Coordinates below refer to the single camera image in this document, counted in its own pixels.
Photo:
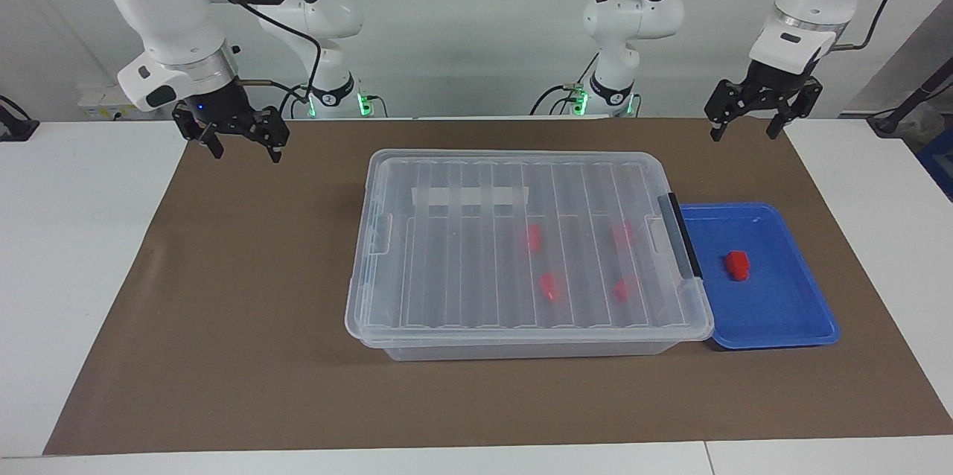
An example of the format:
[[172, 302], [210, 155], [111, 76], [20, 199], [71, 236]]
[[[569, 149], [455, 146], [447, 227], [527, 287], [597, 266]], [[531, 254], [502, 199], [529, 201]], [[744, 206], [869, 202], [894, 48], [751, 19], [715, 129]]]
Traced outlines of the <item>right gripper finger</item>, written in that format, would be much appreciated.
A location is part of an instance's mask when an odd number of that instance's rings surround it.
[[290, 131], [281, 112], [276, 106], [265, 106], [260, 111], [253, 111], [251, 119], [249, 139], [265, 146], [272, 162], [279, 163], [282, 150], [287, 146], [290, 137]]
[[208, 149], [215, 159], [221, 159], [224, 146], [217, 137], [217, 130], [214, 127], [201, 126], [186, 104], [176, 104], [171, 109], [171, 117], [184, 139], [200, 143]]

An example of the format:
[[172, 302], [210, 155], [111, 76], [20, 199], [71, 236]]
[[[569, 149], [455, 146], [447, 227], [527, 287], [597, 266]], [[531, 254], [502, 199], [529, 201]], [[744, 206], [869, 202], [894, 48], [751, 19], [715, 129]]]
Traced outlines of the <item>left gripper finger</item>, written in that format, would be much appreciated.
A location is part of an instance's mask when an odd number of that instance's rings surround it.
[[734, 83], [721, 79], [715, 85], [704, 106], [705, 115], [711, 125], [710, 136], [714, 142], [721, 141], [733, 120], [745, 115], [752, 99], [753, 84], [746, 80]]
[[792, 121], [810, 115], [822, 91], [823, 85], [814, 76], [809, 76], [796, 95], [776, 96], [773, 106], [775, 115], [766, 130], [769, 139], [776, 140]]

